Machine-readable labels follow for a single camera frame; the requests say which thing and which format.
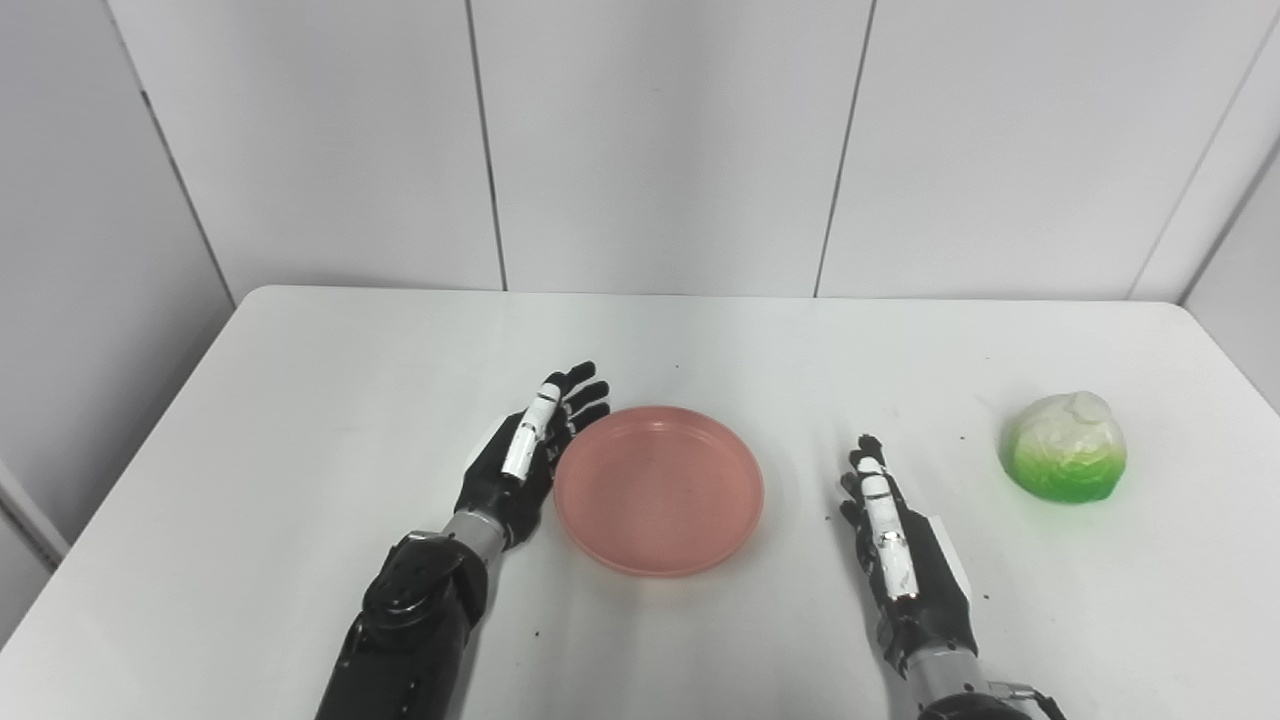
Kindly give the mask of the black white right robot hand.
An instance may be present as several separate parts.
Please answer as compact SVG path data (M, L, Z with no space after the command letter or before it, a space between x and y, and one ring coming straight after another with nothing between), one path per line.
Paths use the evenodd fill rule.
M931 520L910 509L878 438L863 434L849 455L840 505L879 611L877 642L900 675L927 650L978 653L970 605Z

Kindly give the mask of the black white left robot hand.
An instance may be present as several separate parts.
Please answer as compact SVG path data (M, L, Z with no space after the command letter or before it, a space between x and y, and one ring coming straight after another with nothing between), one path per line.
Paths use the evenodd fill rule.
M454 509L495 521L506 550L526 542L570 443L611 414L609 393L593 361L549 374L529 406L507 416L471 461Z

